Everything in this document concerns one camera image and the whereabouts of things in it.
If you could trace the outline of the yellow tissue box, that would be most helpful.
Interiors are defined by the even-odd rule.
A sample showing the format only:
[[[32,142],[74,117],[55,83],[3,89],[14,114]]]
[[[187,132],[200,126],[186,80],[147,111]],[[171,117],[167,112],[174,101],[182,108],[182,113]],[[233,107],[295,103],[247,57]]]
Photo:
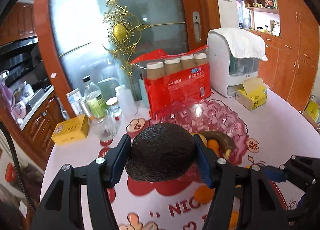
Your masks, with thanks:
[[[267,102],[267,87],[263,79],[256,77],[245,80],[243,87],[236,92],[235,99],[247,110],[254,110]]]

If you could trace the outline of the dark avocado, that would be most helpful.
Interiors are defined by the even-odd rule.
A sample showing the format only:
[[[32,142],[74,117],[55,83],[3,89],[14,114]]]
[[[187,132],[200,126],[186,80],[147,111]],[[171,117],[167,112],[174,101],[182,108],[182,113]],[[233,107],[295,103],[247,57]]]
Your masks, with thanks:
[[[158,123],[133,139],[125,170],[135,181],[170,181],[189,170],[195,153],[196,144],[187,130],[174,123]]]

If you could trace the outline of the orange tangerine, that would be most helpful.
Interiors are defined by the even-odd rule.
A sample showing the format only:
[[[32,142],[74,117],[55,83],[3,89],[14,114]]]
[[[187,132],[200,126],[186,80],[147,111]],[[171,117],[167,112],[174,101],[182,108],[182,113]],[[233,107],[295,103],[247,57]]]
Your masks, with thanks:
[[[228,230],[235,230],[238,224],[239,212],[232,211]]]
[[[207,147],[212,149],[218,158],[220,157],[220,147],[219,147],[219,143],[216,140],[214,139],[208,140]]]
[[[201,205],[208,204],[214,197],[215,189],[211,189],[206,185],[198,187],[194,192],[195,200]]]

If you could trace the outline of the wooden open shelf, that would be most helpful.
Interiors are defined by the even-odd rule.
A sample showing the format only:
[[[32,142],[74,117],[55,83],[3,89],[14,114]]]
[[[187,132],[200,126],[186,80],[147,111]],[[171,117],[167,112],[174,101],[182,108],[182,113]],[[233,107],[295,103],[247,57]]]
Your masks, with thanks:
[[[244,0],[249,10],[250,28],[280,36],[280,13],[277,0]]]

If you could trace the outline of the clear drinking glass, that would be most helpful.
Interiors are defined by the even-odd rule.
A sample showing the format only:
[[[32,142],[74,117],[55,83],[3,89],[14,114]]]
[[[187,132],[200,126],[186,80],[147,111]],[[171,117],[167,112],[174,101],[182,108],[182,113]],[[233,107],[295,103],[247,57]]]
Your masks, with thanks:
[[[88,123],[100,142],[109,142],[116,136],[116,124],[109,113],[99,118],[91,116]]]

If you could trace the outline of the wooden wall cabinet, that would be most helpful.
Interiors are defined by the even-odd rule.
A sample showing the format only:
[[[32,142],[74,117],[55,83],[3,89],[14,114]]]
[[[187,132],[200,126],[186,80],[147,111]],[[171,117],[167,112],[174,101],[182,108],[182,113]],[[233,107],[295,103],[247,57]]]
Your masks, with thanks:
[[[263,35],[267,61],[259,76],[296,110],[303,110],[313,88],[319,60],[319,25],[303,0],[277,0],[280,35]]]

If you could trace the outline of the yellow-green round fruit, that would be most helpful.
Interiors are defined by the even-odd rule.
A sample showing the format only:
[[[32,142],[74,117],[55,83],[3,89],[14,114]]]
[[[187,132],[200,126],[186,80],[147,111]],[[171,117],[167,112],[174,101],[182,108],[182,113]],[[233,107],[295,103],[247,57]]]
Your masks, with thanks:
[[[203,142],[203,144],[207,147],[207,139],[202,135],[202,134],[200,134],[200,133],[191,133],[191,135],[197,135],[197,136],[199,136],[200,138],[201,138],[201,140],[202,140],[202,142]]]

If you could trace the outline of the green label glass bottle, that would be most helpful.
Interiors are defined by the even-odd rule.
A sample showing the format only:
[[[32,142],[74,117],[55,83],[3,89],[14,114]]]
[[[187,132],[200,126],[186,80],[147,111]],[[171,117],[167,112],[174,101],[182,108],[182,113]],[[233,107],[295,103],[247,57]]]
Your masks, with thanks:
[[[91,77],[89,75],[84,77],[82,80],[85,84],[85,99],[92,115],[96,118],[106,116],[106,101],[101,89],[97,84],[91,81]]]

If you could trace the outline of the white countertop appliance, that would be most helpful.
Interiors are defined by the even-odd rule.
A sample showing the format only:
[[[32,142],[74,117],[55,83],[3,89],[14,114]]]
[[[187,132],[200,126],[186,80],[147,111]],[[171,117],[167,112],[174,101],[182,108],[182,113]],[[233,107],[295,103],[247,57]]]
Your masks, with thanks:
[[[245,80],[258,76],[257,58],[234,58],[224,37],[209,31],[207,58],[211,87],[224,97],[233,97]]]

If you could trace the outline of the pink glass fruit bowl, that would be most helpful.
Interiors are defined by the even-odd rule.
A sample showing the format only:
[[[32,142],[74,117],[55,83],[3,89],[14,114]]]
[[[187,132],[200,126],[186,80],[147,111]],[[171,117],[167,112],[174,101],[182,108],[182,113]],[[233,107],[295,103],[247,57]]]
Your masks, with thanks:
[[[220,145],[220,155],[233,165],[240,165],[248,151],[247,125],[220,100],[176,102],[155,113],[150,120],[152,125],[163,122],[180,125],[190,133],[217,132],[227,135],[232,142]]]

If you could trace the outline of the small glass jar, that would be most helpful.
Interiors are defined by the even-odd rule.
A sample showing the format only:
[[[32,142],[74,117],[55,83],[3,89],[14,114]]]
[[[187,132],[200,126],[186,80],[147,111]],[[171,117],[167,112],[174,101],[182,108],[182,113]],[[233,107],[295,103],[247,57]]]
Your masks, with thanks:
[[[114,119],[116,121],[118,121],[120,119],[121,114],[122,114],[122,110],[119,105],[118,98],[116,96],[109,98],[106,101],[106,105],[107,105],[108,109],[110,110],[110,112],[112,113]]]

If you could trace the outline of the overripe brown banana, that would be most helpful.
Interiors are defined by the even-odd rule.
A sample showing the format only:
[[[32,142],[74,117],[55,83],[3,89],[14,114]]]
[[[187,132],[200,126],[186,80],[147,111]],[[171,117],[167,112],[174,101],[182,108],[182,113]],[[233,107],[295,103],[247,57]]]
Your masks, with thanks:
[[[236,145],[232,138],[223,132],[200,131],[200,134],[202,134],[207,141],[210,139],[216,140],[220,147],[220,158],[224,158],[229,161],[232,153],[236,150]]]

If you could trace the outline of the white carton box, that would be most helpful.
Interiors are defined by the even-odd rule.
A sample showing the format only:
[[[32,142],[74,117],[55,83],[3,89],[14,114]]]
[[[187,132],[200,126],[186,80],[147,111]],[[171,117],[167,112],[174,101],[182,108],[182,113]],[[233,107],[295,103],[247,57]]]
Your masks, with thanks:
[[[79,88],[72,90],[71,92],[66,94],[67,100],[71,105],[71,108],[76,116],[82,114],[82,108],[80,106],[80,100],[82,99],[82,95],[80,93]]]

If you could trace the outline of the glass sliding door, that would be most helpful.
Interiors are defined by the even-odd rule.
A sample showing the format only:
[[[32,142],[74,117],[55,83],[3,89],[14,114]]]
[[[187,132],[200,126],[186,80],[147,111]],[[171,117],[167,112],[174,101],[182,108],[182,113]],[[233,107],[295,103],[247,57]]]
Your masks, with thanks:
[[[45,69],[70,117],[67,94],[83,77],[115,77],[139,100],[135,58],[200,48],[220,26],[217,0],[34,0],[34,14]]]

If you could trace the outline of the gold door ornament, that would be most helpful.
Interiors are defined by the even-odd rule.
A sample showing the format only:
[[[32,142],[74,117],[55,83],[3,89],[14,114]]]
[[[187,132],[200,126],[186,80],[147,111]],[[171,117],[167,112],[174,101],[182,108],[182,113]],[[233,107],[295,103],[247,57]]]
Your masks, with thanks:
[[[144,53],[188,50],[182,0],[50,0],[50,17],[70,83],[135,76]]]

